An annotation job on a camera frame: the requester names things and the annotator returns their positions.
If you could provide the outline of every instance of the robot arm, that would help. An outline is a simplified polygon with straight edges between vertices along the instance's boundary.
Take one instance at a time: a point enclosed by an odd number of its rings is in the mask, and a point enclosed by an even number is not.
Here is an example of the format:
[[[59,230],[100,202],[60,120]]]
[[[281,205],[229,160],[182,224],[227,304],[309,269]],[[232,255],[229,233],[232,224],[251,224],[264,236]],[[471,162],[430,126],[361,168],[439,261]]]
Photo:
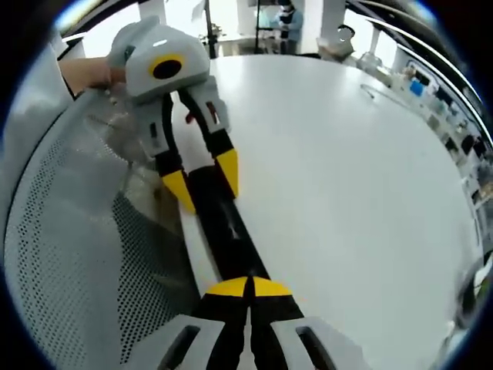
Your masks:
[[[156,159],[163,183],[191,212],[195,206],[186,173],[173,138],[170,93],[195,117],[206,147],[229,185],[238,195],[237,154],[228,137],[229,120],[202,43],[181,31],[160,25],[157,17],[123,28],[108,56],[111,66],[125,66],[127,93],[148,156]]]

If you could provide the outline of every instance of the metal rod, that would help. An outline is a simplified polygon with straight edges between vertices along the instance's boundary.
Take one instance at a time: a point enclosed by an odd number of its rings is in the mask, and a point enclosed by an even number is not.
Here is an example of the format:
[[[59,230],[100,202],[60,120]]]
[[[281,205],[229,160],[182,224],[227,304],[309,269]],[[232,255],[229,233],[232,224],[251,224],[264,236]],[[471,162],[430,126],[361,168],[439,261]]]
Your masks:
[[[255,54],[259,54],[260,0],[257,0],[257,26],[255,27]]]
[[[215,58],[217,58],[217,55],[216,55],[216,43],[217,43],[217,39],[213,35],[213,24],[210,21],[209,0],[206,0],[206,4],[204,5],[204,8],[203,9],[206,11],[207,41],[209,43],[209,57],[211,59],[215,59]]]

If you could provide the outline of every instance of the black slot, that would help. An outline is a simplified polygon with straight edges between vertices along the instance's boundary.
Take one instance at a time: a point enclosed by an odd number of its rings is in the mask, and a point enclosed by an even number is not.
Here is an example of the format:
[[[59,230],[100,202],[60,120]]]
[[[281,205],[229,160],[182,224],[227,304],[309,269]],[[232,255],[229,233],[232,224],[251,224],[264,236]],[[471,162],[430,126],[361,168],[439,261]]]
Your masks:
[[[462,150],[464,150],[464,153],[466,156],[471,152],[474,144],[475,144],[475,138],[472,135],[467,135],[462,140],[461,147],[462,147]]]
[[[176,337],[175,341],[159,364],[158,370],[174,370],[183,362],[193,340],[199,334],[200,329],[195,326],[187,326]]]
[[[151,123],[150,126],[150,131],[151,131],[151,138],[155,139],[157,137],[157,128],[156,128],[156,123]]]
[[[210,148],[210,153],[216,157],[221,153],[225,153],[233,148],[231,139],[225,129],[220,129],[215,133],[209,135],[208,147]]]
[[[337,370],[336,365],[324,350],[322,343],[313,330],[302,328],[298,331],[298,336],[317,370]]]
[[[205,166],[190,172],[187,182],[221,278],[269,278],[234,204],[229,186],[221,180],[216,166]]]
[[[161,105],[161,119],[163,120],[163,132],[166,142],[168,143],[169,150],[178,153],[178,147],[176,146],[175,136],[173,135],[173,125],[171,122],[171,115],[173,111],[173,100],[170,94],[163,95],[163,101]]]
[[[209,151],[209,128],[207,127],[207,121],[206,117],[202,114],[202,111],[200,110],[198,104],[196,101],[193,99],[193,97],[189,94],[186,89],[180,89],[178,90],[178,95],[179,95],[179,101],[183,103],[183,105],[192,113],[193,118],[195,118],[195,121],[197,121],[197,124],[199,125],[200,132],[202,133],[202,137],[204,141],[206,142],[207,149]]]

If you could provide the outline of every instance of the hand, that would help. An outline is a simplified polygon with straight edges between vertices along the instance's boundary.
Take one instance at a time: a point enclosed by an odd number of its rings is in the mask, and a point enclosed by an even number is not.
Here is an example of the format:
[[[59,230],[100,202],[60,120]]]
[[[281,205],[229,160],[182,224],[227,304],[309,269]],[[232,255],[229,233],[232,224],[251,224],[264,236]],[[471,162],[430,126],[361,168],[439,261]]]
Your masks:
[[[126,81],[125,69],[108,66],[106,58],[61,60],[59,68],[74,95],[88,87],[108,88]]]

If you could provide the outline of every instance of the yellow triangle marking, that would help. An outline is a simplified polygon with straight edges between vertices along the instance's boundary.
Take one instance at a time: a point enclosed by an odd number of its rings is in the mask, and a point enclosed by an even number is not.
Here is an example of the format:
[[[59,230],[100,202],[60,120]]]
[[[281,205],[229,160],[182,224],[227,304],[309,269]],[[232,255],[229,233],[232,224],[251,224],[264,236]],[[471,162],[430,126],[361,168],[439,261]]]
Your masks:
[[[227,295],[230,297],[242,297],[245,291],[247,277],[226,280],[211,287],[206,294]]]
[[[235,149],[230,149],[217,156],[217,162],[223,170],[224,176],[230,185],[233,194],[238,197],[238,154]]]
[[[195,206],[192,202],[192,197],[185,184],[183,173],[181,170],[175,171],[163,177],[164,185],[173,193],[175,197],[185,206],[191,213],[195,213]]]
[[[291,295],[291,291],[280,283],[275,283],[261,277],[254,277],[255,297],[277,297]]]

